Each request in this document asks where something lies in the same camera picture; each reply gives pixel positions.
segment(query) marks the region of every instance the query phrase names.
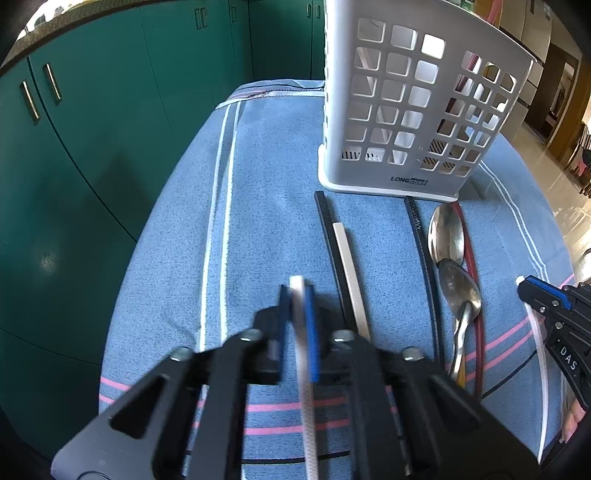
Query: basket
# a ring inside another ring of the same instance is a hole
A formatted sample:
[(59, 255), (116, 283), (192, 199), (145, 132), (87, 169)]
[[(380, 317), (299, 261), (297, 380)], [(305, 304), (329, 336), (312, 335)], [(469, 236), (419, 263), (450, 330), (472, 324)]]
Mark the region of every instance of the basket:
[(325, 12), (321, 184), (457, 200), (532, 56), (444, 0), (326, 0)]

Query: square hole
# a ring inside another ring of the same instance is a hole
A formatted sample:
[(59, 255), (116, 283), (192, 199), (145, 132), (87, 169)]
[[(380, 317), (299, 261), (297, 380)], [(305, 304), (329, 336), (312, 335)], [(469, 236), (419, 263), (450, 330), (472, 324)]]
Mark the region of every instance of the square hole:
[(491, 105), (493, 106), (493, 108), (497, 109), (498, 111), (504, 112), (505, 108), (507, 107), (508, 101), (509, 100), (507, 100), (506, 97), (504, 97), (500, 93), (497, 93), (495, 95), (495, 97), (493, 98)]
[(394, 165), (404, 165), (407, 157), (408, 154), (406, 152), (392, 150), (392, 156), (388, 159), (388, 163), (392, 163)]
[(466, 167), (465, 165), (462, 165), (457, 168), (456, 175), (458, 177), (467, 177), (467, 175), (470, 173), (470, 170), (471, 170), (470, 167)]
[(394, 145), (402, 148), (410, 148), (413, 146), (414, 134), (408, 132), (398, 132), (394, 139)]
[(351, 120), (363, 120), (366, 122), (369, 120), (369, 114), (371, 113), (371, 104), (365, 102), (349, 102), (349, 113), (348, 116)]
[(462, 68), (472, 73), (478, 72), (478, 68), (480, 68), (481, 59), (475, 53), (471, 51), (467, 51), (464, 54), (464, 58), (462, 59)]
[(382, 87), (382, 98), (384, 100), (391, 100), (392, 102), (399, 102), (402, 100), (404, 94), (404, 84), (401, 82), (393, 82), (392, 80), (384, 80)]
[(414, 50), (414, 47), (417, 43), (417, 32), (407, 27), (394, 25), (390, 43), (394, 47), (405, 48), (406, 50)]
[(354, 75), (351, 85), (351, 93), (361, 97), (373, 97), (375, 92), (376, 79), (364, 75)]
[(408, 128), (418, 128), (421, 126), (421, 121), (423, 120), (423, 114), (420, 112), (413, 112), (412, 110), (407, 110), (404, 112), (404, 116), (402, 117), (402, 126)]
[(443, 155), (443, 151), (445, 150), (446, 146), (446, 142), (437, 139), (431, 140), (431, 145), (429, 145), (429, 152), (436, 153), (437, 155)]
[(462, 142), (469, 142), (472, 138), (472, 133), (474, 130), (466, 125), (460, 125), (460, 128), (457, 131), (456, 138)]
[(384, 41), (385, 30), (386, 23), (380, 22), (380, 20), (360, 18), (357, 25), (357, 38), (360, 40), (382, 43)]
[(511, 93), (513, 91), (513, 88), (515, 88), (516, 82), (517, 81), (515, 80), (515, 77), (509, 75), (508, 73), (505, 73), (503, 75), (503, 79), (501, 80), (501, 88)]
[(407, 75), (410, 59), (406, 55), (392, 52), (388, 54), (388, 61), (386, 62), (386, 72), (395, 75)]
[(421, 162), (421, 170), (435, 170), (438, 162), (435, 158), (425, 157)]
[(477, 124), (480, 121), (481, 116), (482, 108), (477, 107), (476, 105), (470, 105), (466, 110), (466, 120), (473, 124)]
[(474, 85), (474, 80), (469, 77), (464, 77), (464, 75), (458, 75), (456, 80), (456, 87), (454, 88), (455, 91), (461, 93), (462, 95), (470, 95), (472, 91), (472, 85)]
[(489, 134), (486, 134), (484, 132), (478, 132), (476, 134), (476, 138), (474, 139), (474, 144), (478, 147), (485, 147), (490, 139), (491, 136)]
[(470, 163), (474, 163), (476, 160), (478, 160), (478, 157), (480, 157), (480, 152), (476, 150), (470, 150), (466, 155), (466, 158), (464, 158), (464, 160)]
[(464, 147), (460, 147), (459, 145), (452, 145), (452, 147), (449, 150), (449, 158), (454, 158), (455, 160), (457, 160), (458, 158), (460, 158), (462, 156), (462, 154), (464, 153), (465, 148)]
[(494, 115), (493, 113), (487, 113), (484, 116), (484, 121), (482, 122), (482, 126), (487, 128), (488, 130), (494, 130), (496, 126), (499, 124), (499, 117), (498, 115)]
[(425, 34), (421, 51), (425, 55), (441, 59), (443, 58), (443, 52), (445, 51), (445, 41), (441, 38), (433, 37), (433, 35)]
[(368, 129), (363, 125), (347, 125), (345, 128), (345, 141), (362, 142)]
[(482, 76), (487, 80), (490, 80), (492, 83), (496, 83), (496, 80), (499, 77), (499, 67), (492, 63), (487, 63)]
[(486, 103), (491, 96), (491, 89), (479, 83), (474, 92), (474, 98), (479, 102)]
[(383, 148), (368, 148), (367, 153), (365, 154), (366, 161), (382, 161), (384, 159), (384, 154), (386, 151)]
[(361, 157), (361, 147), (345, 147), (340, 153), (342, 160), (355, 161)]
[(455, 126), (456, 124), (454, 122), (450, 122), (449, 120), (442, 120), (437, 129), (437, 133), (444, 135), (445, 137), (451, 137), (453, 128)]
[(441, 167), (439, 167), (439, 173), (449, 175), (453, 171), (454, 168), (456, 168), (455, 163), (452, 163), (450, 161), (445, 161), (445, 162), (443, 162)]
[(439, 67), (437, 67), (437, 65), (434, 63), (419, 60), (417, 62), (417, 69), (414, 72), (414, 77), (422, 82), (435, 83), (438, 70)]
[(466, 104), (464, 103), (464, 101), (452, 97), (449, 99), (445, 111), (450, 115), (460, 116), (462, 114), (462, 111), (464, 110), (465, 105)]
[(379, 50), (357, 47), (355, 51), (355, 67), (362, 70), (377, 70), (379, 68)]
[(378, 107), (378, 114), (375, 118), (376, 123), (393, 125), (398, 118), (398, 109), (393, 106), (380, 105)]
[(431, 97), (431, 90), (426, 88), (415, 87), (410, 89), (410, 96), (408, 97), (408, 103), (414, 106), (426, 107), (429, 104), (429, 98)]
[(391, 137), (391, 130), (388, 130), (387, 128), (374, 128), (374, 130), (371, 132), (371, 139), (369, 141), (371, 143), (379, 143), (385, 145), (390, 142)]

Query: metal bolt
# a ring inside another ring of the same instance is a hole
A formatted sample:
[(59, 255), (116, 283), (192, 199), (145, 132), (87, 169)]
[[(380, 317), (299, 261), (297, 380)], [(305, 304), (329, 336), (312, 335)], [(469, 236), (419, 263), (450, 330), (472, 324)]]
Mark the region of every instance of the metal bolt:
[(170, 354), (170, 359), (175, 362), (186, 362), (193, 356), (193, 349), (188, 346), (180, 346)]
[(262, 331), (256, 328), (250, 328), (248, 330), (244, 330), (240, 337), (240, 340), (243, 342), (257, 342), (262, 338)]
[(402, 351), (402, 356), (407, 362), (416, 362), (425, 358), (425, 353), (416, 346), (410, 346)]
[(334, 343), (347, 343), (353, 341), (355, 334), (351, 330), (337, 330), (333, 332)]

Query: metal spoon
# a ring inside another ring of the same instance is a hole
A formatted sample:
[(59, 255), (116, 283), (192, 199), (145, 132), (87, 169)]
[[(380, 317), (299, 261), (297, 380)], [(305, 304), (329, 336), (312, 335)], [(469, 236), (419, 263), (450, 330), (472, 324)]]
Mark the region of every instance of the metal spoon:
[(466, 330), (480, 313), (482, 296), (471, 276), (460, 265), (450, 259), (439, 263), (439, 283), (443, 296), (452, 313), (459, 320), (454, 334), (453, 359), (450, 369), (452, 380), (456, 381), (464, 356)]
[(455, 210), (444, 203), (433, 212), (427, 235), (429, 253), (436, 264), (444, 258), (458, 265), (464, 259), (464, 229)]

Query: tiled floor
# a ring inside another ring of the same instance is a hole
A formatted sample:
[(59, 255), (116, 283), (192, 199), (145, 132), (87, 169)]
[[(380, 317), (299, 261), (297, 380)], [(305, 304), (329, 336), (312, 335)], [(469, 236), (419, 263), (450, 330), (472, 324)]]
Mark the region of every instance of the tiled floor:
[(544, 192), (569, 249), (577, 281), (591, 277), (591, 199), (579, 195), (576, 179), (563, 172), (539, 137), (526, 125), (512, 142)]

